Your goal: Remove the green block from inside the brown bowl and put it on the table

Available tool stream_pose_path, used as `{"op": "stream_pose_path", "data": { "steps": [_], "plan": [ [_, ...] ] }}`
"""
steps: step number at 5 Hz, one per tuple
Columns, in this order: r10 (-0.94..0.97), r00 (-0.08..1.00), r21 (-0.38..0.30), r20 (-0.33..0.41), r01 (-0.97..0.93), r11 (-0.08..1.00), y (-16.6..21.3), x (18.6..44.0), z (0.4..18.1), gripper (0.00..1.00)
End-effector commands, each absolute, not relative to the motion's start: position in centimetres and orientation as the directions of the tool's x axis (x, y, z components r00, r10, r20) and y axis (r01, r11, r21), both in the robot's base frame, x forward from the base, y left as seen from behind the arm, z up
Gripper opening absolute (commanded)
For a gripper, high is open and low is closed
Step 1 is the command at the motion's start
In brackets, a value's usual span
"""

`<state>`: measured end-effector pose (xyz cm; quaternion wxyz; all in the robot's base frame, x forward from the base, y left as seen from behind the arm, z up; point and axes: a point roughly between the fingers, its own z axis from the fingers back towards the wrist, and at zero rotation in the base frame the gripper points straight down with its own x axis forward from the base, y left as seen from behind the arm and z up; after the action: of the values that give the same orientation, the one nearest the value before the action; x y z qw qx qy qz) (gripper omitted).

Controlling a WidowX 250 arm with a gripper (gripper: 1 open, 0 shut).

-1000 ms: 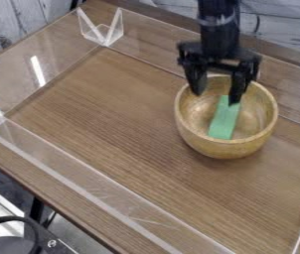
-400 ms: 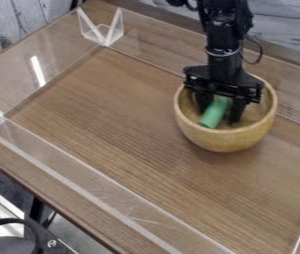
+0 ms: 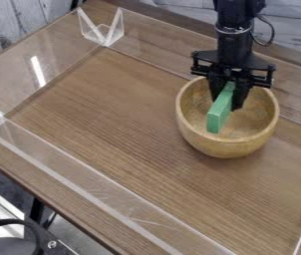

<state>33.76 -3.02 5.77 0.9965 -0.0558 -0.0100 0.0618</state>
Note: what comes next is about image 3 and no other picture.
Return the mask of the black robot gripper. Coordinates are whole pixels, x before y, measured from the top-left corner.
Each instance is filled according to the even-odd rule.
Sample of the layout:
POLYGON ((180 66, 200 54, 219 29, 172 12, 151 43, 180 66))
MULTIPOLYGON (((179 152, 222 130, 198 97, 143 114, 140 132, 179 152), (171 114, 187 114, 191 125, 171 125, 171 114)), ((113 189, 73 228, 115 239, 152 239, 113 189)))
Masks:
POLYGON ((235 81, 231 109, 236 111, 243 107, 252 86, 271 87, 275 66, 252 53, 251 28, 215 31, 216 49, 191 53, 190 71, 208 77, 212 101, 223 90, 226 80, 235 81))

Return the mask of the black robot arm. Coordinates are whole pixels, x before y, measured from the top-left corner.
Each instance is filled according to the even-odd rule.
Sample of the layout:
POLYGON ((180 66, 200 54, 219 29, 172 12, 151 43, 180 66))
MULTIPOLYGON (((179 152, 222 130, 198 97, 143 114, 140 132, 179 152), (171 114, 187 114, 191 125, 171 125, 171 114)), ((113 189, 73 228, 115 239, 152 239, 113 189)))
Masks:
POLYGON ((191 52, 194 75, 208 80, 211 100, 215 101, 226 84, 234 83, 231 109, 243 107, 252 87, 271 88, 275 65, 252 53, 252 43, 268 46, 275 35, 274 27, 260 16, 264 0, 212 0, 216 21, 216 49, 191 52), (254 32, 254 19, 264 22, 271 31, 266 43, 258 42, 254 32))

